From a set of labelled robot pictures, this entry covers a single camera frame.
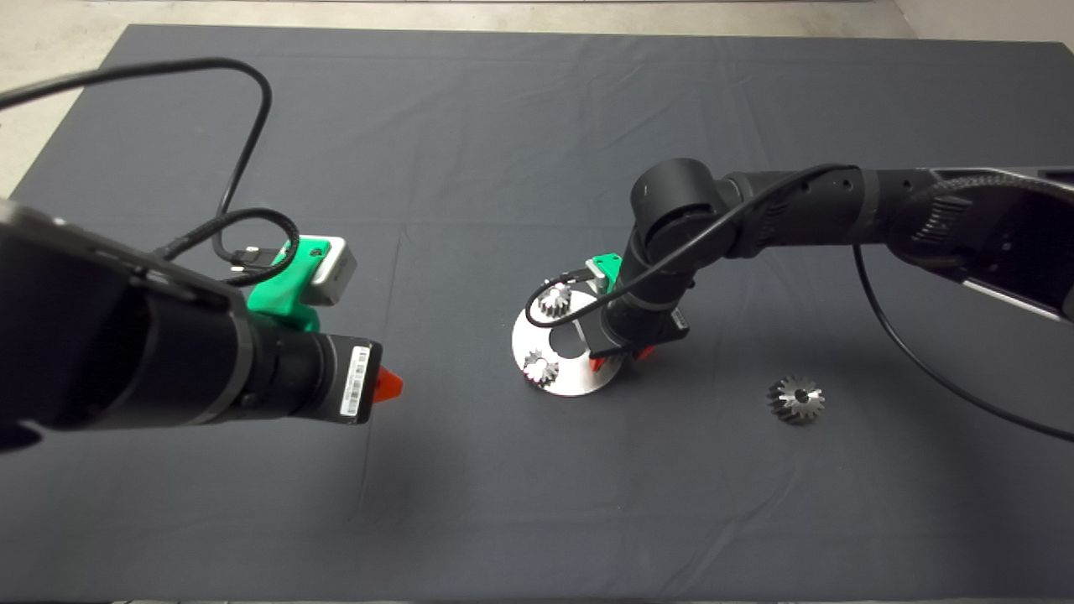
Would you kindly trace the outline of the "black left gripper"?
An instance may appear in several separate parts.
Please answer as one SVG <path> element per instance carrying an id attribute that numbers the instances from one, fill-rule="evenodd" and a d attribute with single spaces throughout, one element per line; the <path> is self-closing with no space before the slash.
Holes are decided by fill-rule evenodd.
<path id="1" fill-rule="evenodd" d="M 381 366 L 383 345 L 369 339 L 322 334 L 322 393 L 315 403 L 315 420 L 334 425 L 366 425 L 373 403 L 394 400 L 404 382 Z"/>

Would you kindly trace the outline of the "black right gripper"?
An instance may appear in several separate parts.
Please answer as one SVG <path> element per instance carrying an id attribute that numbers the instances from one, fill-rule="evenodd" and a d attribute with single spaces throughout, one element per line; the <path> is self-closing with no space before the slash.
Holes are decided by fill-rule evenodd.
<path id="1" fill-rule="evenodd" d="M 633 353 L 643 361 L 661 344 L 687 336 L 690 325 L 681 310 L 637 310 L 633 306 L 607 306 L 587 313 L 587 366 L 593 373 L 603 370 L 607 357 Z"/>

